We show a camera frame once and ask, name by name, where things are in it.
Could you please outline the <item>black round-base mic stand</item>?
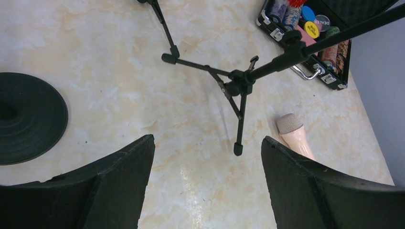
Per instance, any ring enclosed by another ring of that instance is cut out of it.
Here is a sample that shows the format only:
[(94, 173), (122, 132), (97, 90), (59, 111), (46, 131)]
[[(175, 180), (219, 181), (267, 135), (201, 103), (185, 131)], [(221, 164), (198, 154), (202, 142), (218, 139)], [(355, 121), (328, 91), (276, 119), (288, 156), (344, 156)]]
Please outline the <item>black round-base mic stand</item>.
[(46, 81), (23, 73), (0, 74), (0, 164), (35, 159), (55, 146), (68, 124), (60, 93)]

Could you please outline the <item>beige microphone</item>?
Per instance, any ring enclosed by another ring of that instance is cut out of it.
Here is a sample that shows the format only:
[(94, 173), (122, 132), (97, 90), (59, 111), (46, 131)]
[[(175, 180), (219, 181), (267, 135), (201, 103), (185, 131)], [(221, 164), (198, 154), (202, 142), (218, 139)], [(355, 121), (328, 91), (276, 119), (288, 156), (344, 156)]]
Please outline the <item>beige microphone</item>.
[(288, 147), (296, 153), (315, 160), (315, 156), (308, 144), (304, 125), (294, 113), (281, 116), (276, 120), (279, 135)]

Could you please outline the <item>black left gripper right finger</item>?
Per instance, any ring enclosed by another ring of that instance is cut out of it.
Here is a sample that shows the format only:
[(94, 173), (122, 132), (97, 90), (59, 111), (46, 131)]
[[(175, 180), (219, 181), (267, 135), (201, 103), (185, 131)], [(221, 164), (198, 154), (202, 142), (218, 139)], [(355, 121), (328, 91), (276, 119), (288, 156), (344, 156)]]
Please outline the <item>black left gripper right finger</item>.
[(353, 177), (267, 136), (261, 157), (279, 229), (402, 229), (405, 190)]

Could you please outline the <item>black tripod stand with basket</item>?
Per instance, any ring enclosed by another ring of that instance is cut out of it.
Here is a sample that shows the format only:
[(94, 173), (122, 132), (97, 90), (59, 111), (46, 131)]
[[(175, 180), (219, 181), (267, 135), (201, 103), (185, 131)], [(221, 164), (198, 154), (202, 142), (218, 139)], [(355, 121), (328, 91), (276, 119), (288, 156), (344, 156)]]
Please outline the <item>black tripod stand with basket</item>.
[(391, 10), (388, 10), (380, 15), (374, 16), (356, 26), (348, 28), (336, 35), (326, 38), (316, 44), (306, 46), (304, 42), (298, 41), (297, 43), (289, 46), (283, 54), (274, 58), (271, 62), (255, 69), (254, 65), (257, 61), (256, 57), (251, 59), (251, 64), (249, 69), (246, 71), (233, 70), (231, 72), (222, 71), (219, 69), (212, 68), (208, 65), (201, 65), (179, 58), (174, 57), (171, 54), (164, 53), (161, 59), (170, 64), (182, 64), (196, 69), (204, 70), (210, 73), (213, 78), (218, 75), (227, 76), (230, 82), (222, 85), (221, 89), (224, 94), (228, 95), (228, 101), (235, 114), (237, 115), (238, 130), (237, 138), (234, 144), (234, 154), (240, 156), (243, 152), (242, 136), (243, 127), (245, 119), (245, 107), (246, 99), (249, 94), (251, 94), (253, 85), (257, 79), (267, 76), (274, 72), (280, 72), (294, 65), (302, 63), (309, 59), (310, 55), (320, 52), (326, 48), (336, 45), (340, 42), (352, 39), (374, 29), (385, 26), (391, 22), (397, 21), (405, 16), (405, 6), (401, 4)]

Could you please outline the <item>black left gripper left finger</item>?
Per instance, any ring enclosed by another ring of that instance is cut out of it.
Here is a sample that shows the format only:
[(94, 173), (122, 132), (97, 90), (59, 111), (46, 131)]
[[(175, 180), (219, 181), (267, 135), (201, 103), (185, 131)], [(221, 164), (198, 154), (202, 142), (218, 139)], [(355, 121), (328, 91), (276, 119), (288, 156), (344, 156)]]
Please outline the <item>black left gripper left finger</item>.
[(153, 135), (45, 182), (0, 188), (3, 229), (136, 229), (154, 159)]

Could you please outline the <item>small black tripod mic stand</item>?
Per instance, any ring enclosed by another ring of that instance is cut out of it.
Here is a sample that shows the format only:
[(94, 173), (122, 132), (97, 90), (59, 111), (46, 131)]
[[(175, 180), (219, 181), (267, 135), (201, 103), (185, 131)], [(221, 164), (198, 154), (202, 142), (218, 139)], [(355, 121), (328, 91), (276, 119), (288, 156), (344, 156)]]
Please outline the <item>small black tripod mic stand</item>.
[(170, 59), (172, 59), (172, 60), (178, 59), (180, 57), (178, 47), (174, 44), (174, 41), (172, 39), (172, 36), (170, 34), (169, 28), (168, 28), (167, 23), (166, 23), (166, 21), (164, 19), (164, 16), (163, 16), (163, 13), (161, 11), (161, 8), (160, 8), (160, 5), (159, 5), (158, 1), (157, 0), (138, 0), (138, 2), (141, 3), (141, 4), (147, 3), (153, 8), (153, 10), (155, 12), (155, 15), (158, 18), (160, 24), (162, 25), (162, 27), (164, 29), (164, 32), (166, 34), (166, 37), (168, 39), (168, 42), (170, 44), (170, 52), (171, 52), (171, 54), (169, 56), (169, 60)]

